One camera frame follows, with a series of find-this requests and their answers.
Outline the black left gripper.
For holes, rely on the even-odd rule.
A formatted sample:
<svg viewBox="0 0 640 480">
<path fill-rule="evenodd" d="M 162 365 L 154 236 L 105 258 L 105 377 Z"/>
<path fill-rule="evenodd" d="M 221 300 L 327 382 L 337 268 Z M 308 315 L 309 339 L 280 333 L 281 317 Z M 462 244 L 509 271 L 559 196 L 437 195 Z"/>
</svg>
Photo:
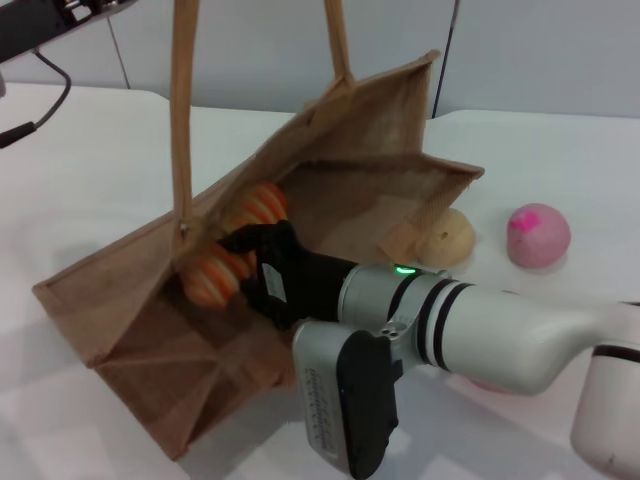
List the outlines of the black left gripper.
<svg viewBox="0 0 640 480">
<path fill-rule="evenodd" d="M 1 6 L 1 62 L 119 13 L 129 0 L 17 0 Z"/>
</svg>

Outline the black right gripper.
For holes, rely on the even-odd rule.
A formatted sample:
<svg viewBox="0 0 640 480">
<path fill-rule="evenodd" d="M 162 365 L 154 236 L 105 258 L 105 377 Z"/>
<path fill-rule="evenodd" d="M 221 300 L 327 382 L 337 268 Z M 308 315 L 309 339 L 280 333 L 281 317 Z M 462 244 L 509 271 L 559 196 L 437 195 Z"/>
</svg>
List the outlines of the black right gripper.
<svg viewBox="0 0 640 480">
<path fill-rule="evenodd" d="M 308 250 L 288 222 L 247 224 L 217 243 L 230 253 L 256 254 L 249 305 L 277 329 L 306 318 L 338 320 L 340 292 L 354 262 Z"/>
</svg>

